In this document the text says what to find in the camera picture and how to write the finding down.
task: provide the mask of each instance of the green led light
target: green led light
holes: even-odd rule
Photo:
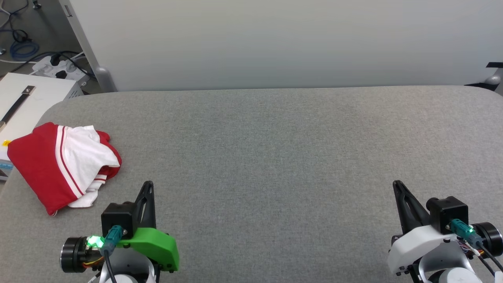
[[[103,247],[103,244],[105,243],[105,238],[100,237],[100,236],[90,236],[88,239],[88,246],[92,248],[99,248]]]

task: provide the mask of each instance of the gray felt surface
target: gray felt surface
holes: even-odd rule
[[[18,172],[0,195],[4,282],[64,274],[67,237],[110,202],[156,188],[180,271],[161,282],[411,282],[386,265],[400,232],[392,181],[454,195],[503,228],[503,97],[471,87],[136,92],[61,102],[41,122],[93,124],[123,159],[95,205],[50,217]],[[480,277],[490,274],[472,261]]]

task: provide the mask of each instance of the white panel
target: white panel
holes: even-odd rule
[[[120,91],[463,85],[503,61],[501,0],[70,0]]]

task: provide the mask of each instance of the power strip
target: power strip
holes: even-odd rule
[[[90,79],[89,76],[77,69],[69,60],[61,60],[58,65],[53,66],[51,56],[46,56],[34,64],[33,71],[36,76],[77,81],[78,85],[82,87]]]

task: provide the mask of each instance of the folded clothing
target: folded clothing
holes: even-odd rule
[[[122,160],[109,141],[93,126],[46,123],[13,140],[7,155],[53,216],[67,205],[91,206],[101,185],[117,174]]]

